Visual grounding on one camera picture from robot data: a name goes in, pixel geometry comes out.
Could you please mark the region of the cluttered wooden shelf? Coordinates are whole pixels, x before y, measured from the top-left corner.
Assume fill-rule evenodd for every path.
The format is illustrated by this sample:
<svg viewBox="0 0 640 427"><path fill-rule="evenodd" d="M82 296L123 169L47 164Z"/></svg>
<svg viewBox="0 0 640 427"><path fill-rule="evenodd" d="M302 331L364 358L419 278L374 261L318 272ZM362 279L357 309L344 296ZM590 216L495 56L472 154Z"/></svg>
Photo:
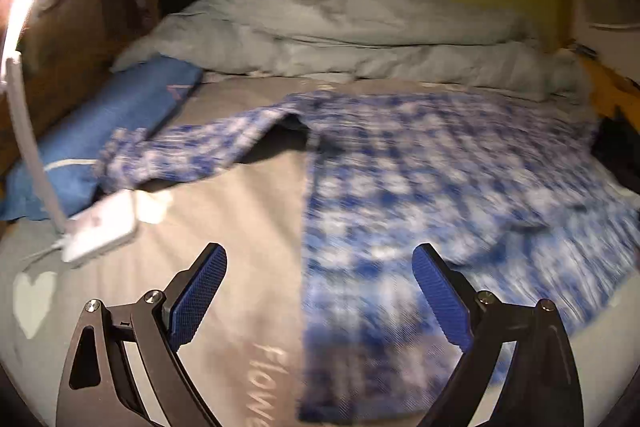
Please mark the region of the cluttered wooden shelf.
<svg viewBox="0 0 640 427"><path fill-rule="evenodd" d="M32 0L17 49L35 135L91 98L115 56L159 21L158 0Z"/></svg>

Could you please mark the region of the blue white plaid shirt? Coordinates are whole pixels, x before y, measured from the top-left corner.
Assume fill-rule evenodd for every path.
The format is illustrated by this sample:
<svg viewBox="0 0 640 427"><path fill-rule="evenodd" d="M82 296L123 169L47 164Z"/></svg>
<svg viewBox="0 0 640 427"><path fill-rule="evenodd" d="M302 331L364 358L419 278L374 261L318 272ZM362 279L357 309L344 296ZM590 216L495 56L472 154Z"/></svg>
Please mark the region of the blue white plaid shirt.
<svg viewBox="0 0 640 427"><path fill-rule="evenodd" d="M593 124L488 95L318 91L153 138L117 130L96 174L106 191L215 176L281 122L308 133L302 421L436 400L471 337L421 294L420 244L509 303L553 300L569 332L634 269L638 208L591 157Z"/></svg>

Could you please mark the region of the white lamp flexible neck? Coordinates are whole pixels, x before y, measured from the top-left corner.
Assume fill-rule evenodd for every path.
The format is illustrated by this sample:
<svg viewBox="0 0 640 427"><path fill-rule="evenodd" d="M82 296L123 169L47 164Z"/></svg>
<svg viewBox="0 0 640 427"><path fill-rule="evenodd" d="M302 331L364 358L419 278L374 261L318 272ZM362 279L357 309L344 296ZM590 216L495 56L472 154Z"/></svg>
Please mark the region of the white lamp flexible neck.
<svg viewBox="0 0 640 427"><path fill-rule="evenodd" d="M46 170L44 170L34 128L28 113L21 53L13 52L4 64L6 65L6 75L4 76L6 95L8 96L12 127L18 149L24 165L32 177L32 187L46 210L55 231L60 235L65 235L67 218L58 202L58 196L55 194Z"/></svg>

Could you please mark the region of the orange yellow pillow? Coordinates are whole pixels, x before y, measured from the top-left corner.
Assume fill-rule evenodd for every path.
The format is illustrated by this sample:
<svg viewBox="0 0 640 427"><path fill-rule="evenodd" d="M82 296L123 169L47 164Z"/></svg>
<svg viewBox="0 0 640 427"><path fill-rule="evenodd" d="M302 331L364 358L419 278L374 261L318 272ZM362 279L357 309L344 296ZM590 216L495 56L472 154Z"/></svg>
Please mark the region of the orange yellow pillow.
<svg viewBox="0 0 640 427"><path fill-rule="evenodd" d="M581 57L579 63L591 82L589 100L594 111L600 116L613 118L619 109L639 132L639 88L631 80L591 58Z"/></svg>

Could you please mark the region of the blue pillow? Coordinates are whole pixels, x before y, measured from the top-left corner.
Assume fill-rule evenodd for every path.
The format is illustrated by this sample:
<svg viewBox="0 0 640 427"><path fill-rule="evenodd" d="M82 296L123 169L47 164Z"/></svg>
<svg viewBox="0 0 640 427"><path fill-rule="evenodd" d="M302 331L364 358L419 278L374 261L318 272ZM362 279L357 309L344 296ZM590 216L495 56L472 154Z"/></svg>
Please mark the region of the blue pillow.
<svg viewBox="0 0 640 427"><path fill-rule="evenodd" d="M66 216L92 204L99 187L94 163L113 132L160 129L202 76L198 66L157 55L116 72L97 95L38 141L44 171Z"/></svg>

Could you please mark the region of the wooden bed frame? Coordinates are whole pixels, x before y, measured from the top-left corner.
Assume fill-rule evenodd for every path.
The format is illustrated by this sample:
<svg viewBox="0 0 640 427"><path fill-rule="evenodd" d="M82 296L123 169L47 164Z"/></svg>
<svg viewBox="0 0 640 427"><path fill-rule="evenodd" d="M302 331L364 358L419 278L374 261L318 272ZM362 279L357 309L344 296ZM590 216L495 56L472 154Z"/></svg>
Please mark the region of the wooden bed frame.
<svg viewBox="0 0 640 427"><path fill-rule="evenodd" d="M639 0L561 0L568 41L596 52L599 62L639 81Z"/></svg>

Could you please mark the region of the grey printed bed sheet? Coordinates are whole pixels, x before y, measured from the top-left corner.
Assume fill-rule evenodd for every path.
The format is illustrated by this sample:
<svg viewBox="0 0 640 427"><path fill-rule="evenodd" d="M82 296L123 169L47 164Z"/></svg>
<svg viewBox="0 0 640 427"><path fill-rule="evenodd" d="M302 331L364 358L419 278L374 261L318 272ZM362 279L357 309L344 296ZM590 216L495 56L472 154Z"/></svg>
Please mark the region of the grey printed bed sheet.
<svg viewBox="0 0 640 427"><path fill-rule="evenodd" d="M426 84L368 80L320 87L310 80L234 78L205 83L171 124L205 124L268 106L292 92L426 92ZM136 193L136 237L77 268L50 253L49 221L21 220L1 239L1 361L44 425L55 423L68 343L91 298L133 303L162 289L209 242L229 269L192 343L179 357L224 426L311 426L296 418L302 368L299 289L305 187L303 135L274 129L245 164L215 178ZM639 275L572 339L586 426L597 426L639 365Z"/></svg>

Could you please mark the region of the light grey-blue duvet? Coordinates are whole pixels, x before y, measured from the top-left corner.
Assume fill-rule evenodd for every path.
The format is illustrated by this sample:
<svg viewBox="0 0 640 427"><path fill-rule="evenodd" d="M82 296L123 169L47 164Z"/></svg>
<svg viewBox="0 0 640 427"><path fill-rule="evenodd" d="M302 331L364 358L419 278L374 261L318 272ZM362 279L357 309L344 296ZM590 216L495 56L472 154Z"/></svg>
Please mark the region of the light grey-blue duvet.
<svg viewBox="0 0 640 427"><path fill-rule="evenodd" d="M585 103L590 91L577 58L544 52L525 16L451 0L198 0L112 69L155 55L232 75L455 83L534 101Z"/></svg>

